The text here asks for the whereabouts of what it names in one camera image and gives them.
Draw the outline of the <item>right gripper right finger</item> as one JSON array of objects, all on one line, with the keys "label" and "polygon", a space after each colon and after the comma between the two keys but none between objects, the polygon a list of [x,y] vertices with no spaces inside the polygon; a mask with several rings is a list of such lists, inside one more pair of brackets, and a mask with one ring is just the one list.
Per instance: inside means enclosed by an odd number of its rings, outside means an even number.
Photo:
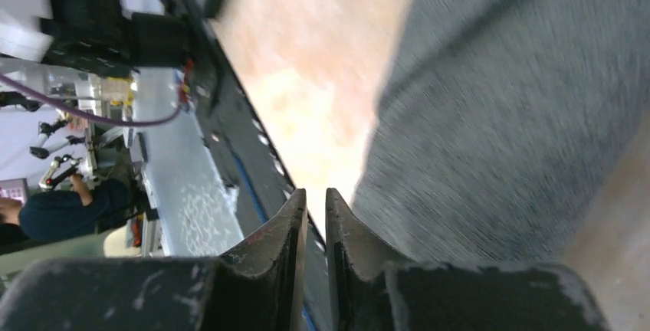
[{"label": "right gripper right finger", "polygon": [[583,279],[557,263],[414,261],[326,193],[336,330],[607,330]]}]

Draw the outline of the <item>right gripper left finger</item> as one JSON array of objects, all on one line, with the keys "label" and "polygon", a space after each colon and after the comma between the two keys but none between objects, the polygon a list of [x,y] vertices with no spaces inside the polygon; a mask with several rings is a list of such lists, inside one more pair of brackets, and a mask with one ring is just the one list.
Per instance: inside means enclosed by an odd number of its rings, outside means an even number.
[{"label": "right gripper left finger", "polygon": [[306,192],[216,257],[53,258],[1,300],[3,330],[299,330]]}]

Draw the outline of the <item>grey cloth napkin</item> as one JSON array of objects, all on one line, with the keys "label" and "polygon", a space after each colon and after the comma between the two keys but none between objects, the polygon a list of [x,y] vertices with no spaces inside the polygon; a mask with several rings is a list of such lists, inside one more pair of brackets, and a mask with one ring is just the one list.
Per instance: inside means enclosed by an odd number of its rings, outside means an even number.
[{"label": "grey cloth napkin", "polygon": [[415,259],[548,260],[649,109],[649,0],[413,0],[353,210]]}]

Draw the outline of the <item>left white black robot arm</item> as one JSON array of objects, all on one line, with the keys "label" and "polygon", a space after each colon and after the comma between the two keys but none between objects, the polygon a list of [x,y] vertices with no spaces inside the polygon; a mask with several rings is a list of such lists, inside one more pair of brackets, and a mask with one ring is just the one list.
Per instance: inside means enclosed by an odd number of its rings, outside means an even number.
[{"label": "left white black robot arm", "polygon": [[126,78],[190,57],[186,22],[127,14],[122,0],[1,0],[1,56]]}]

